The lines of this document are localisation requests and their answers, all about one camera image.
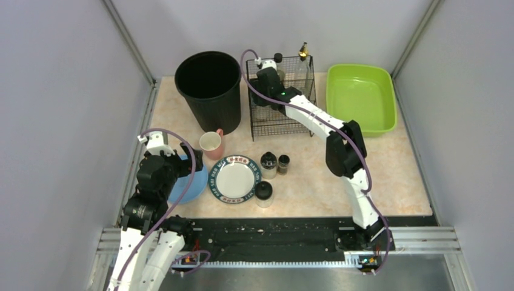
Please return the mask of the dark sauce bottle black cap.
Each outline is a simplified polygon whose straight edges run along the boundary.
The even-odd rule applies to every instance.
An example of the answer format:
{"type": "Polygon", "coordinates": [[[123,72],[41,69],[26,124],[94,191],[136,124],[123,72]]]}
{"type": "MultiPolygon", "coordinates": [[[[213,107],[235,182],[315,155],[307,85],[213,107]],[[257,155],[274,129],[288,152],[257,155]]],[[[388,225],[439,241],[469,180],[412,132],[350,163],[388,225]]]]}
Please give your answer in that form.
{"type": "Polygon", "coordinates": [[[284,64],[283,64],[282,53],[275,53],[273,56],[273,60],[276,63],[276,70],[277,70],[279,79],[283,83],[285,80],[285,69],[284,69],[284,64]]]}

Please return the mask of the clear glass bottle gold cap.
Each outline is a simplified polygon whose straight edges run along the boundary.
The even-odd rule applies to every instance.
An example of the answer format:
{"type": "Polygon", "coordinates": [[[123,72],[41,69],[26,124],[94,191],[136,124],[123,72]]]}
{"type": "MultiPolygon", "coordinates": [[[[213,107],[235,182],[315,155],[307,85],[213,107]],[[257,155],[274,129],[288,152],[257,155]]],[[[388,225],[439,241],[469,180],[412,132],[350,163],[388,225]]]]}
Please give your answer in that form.
{"type": "Polygon", "coordinates": [[[311,68],[310,61],[311,56],[307,47],[307,42],[303,42],[303,45],[298,52],[299,61],[295,67],[295,87],[302,92],[306,97],[310,94],[312,85],[311,80],[311,68]]]}

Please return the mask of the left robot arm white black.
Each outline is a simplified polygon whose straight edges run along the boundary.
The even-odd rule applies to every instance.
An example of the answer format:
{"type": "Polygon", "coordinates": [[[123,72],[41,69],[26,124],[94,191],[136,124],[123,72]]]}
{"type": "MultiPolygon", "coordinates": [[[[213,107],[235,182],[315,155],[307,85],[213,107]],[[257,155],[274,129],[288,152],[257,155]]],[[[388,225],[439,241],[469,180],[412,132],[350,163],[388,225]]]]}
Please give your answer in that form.
{"type": "Polygon", "coordinates": [[[138,141],[146,151],[135,193],[123,208],[118,256],[107,290],[159,290],[192,235],[190,220],[170,214],[197,183],[196,173],[203,172],[203,152],[162,128],[143,131],[138,141]]]}

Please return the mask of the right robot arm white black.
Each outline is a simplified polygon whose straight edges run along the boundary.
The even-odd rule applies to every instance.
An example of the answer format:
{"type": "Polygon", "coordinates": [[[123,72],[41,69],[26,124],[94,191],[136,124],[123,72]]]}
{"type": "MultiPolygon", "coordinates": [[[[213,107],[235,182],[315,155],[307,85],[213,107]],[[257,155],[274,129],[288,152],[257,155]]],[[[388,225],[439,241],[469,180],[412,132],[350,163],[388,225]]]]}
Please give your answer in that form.
{"type": "Polygon", "coordinates": [[[279,92],[276,100],[284,115],[309,128],[325,142],[325,163],[344,183],[355,230],[369,244],[385,235],[386,242],[382,246],[388,254],[392,249],[392,234],[370,195],[372,179],[365,161],[367,151],[359,124],[332,117],[293,87],[279,92]]]}

